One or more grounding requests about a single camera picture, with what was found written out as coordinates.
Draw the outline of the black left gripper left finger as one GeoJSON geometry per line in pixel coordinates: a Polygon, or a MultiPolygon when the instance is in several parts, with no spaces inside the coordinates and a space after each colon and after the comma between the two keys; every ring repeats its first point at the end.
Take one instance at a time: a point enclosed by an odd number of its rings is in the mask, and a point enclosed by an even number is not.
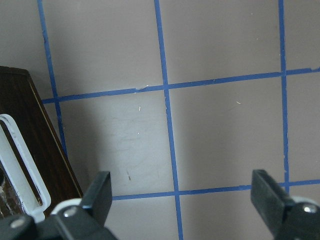
{"type": "Polygon", "coordinates": [[[112,233],[105,221],[111,205],[111,174],[101,171],[79,204],[66,206],[54,216],[59,236],[63,240],[110,240],[112,233]]]}

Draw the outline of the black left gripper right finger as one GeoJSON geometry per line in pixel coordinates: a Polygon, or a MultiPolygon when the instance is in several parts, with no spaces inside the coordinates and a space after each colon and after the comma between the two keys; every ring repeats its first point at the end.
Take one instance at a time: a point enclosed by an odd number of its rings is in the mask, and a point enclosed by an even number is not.
{"type": "Polygon", "coordinates": [[[290,196],[264,169],[252,171],[250,200],[275,240],[320,238],[320,205],[290,196]]]}

